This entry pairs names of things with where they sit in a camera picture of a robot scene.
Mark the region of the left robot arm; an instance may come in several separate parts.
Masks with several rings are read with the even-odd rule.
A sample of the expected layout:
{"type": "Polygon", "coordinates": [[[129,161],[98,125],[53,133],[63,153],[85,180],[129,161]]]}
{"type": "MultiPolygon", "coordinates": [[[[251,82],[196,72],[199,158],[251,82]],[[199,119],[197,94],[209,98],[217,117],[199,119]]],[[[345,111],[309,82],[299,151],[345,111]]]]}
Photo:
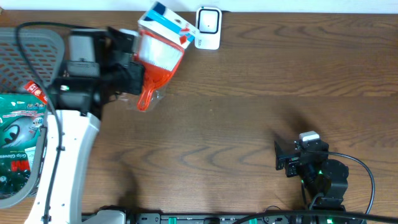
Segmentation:
{"type": "Polygon", "coordinates": [[[28,223],[82,223],[82,195],[103,106],[113,94],[139,94],[144,66],[133,59],[140,36],[126,29],[77,27],[69,58],[47,87],[46,152],[28,223]]]}

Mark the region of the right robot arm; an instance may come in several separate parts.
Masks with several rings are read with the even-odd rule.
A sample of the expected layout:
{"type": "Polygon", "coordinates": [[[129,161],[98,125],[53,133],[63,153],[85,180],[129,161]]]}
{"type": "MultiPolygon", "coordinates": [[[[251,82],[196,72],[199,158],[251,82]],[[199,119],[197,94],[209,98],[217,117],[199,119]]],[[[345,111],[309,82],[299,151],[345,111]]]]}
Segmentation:
{"type": "Polygon", "coordinates": [[[329,145],[320,139],[295,143],[295,150],[285,152],[277,142],[275,169],[285,169],[287,177],[299,176],[307,210],[345,211],[343,196],[348,188],[349,169],[342,162],[328,157],[329,145]]]}

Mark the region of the red dustpan brush package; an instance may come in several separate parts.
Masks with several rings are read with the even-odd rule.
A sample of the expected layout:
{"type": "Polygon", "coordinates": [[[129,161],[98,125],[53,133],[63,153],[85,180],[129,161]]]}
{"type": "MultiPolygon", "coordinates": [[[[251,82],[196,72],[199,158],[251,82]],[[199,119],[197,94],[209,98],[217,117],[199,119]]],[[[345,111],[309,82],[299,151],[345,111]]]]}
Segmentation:
{"type": "Polygon", "coordinates": [[[155,94],[168,85],[175,75],[185,49],[195,40],[199,30],[158,1],[137,23],[137,31],[120,31],[136,38],[132,47],[134,59],[145,68],[144,83],[136,108],[147,111],[155,94]]]}

